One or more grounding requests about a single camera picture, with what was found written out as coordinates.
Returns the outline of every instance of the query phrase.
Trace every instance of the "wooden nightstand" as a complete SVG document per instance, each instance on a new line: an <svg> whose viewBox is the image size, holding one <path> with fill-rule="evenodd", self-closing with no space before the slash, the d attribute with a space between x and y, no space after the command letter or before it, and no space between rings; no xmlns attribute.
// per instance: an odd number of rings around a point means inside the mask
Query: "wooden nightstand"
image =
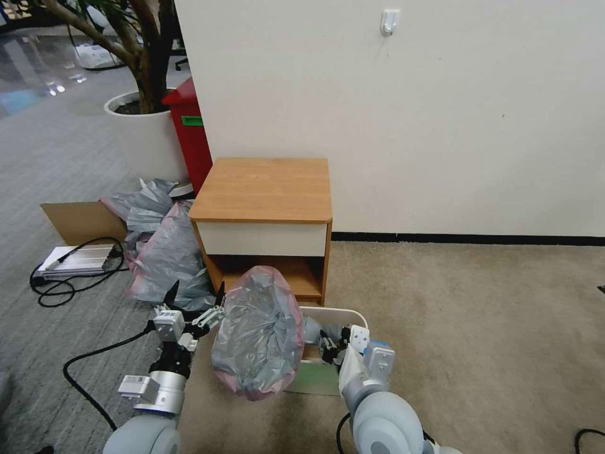
<svg viewBox="0 0 605 454"><path fill-rule="evenodd" d="M214 289L277 268L300 303L324 304L332 204L326 159L216 159L189 217Z"/></svg>

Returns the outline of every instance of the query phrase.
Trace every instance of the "wooden tabletop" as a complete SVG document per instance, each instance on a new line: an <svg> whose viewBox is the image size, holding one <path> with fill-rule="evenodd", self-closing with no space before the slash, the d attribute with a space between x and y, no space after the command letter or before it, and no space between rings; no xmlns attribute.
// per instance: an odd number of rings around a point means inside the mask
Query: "wooden tabletop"
<svg viewBox="0 0 605 454"><path fill-rule="evenodd" d="M194 221L328 223L327 159L218 158L189 211Z"/></svg>

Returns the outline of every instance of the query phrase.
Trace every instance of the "cardboard box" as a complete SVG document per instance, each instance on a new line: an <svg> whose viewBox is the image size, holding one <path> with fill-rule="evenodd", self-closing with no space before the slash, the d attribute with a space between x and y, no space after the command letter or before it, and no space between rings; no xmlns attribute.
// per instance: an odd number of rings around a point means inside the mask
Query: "cardboard box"
<svg viewBox="0 0 605 454"><path fill-rule="evenodd" d="M100 201L42 204L41 207L70 246L78 246L100 236L112 236L120 241L126 237L125 223Z"/></svg>

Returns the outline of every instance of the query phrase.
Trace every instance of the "red trash can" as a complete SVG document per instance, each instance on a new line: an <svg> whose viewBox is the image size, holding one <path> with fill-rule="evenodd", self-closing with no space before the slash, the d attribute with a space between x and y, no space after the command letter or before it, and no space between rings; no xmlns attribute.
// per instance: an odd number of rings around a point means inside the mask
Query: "red trash can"
<svg viewBox="0 0 605 454"><path fill-rule="evenodd" d="M193 186L195 195L200 188L210 168L212 167L212 158L206 140L204 123L200 106L197 103L193 79L188 78L164 97L162 103L170 107L172 121L175 123L178 141L181 144L189 179Z"/></svg>

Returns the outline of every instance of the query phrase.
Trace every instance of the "white wall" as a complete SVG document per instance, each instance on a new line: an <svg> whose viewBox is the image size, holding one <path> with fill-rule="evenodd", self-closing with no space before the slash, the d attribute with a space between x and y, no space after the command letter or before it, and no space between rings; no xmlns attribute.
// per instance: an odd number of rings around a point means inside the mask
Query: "white wall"
<svg viewBox="0 0 605 454"><path fill-rule="evenodd" d="M605 2L176 4L213 157L328 157L335 231L605 236Z"/></svg>

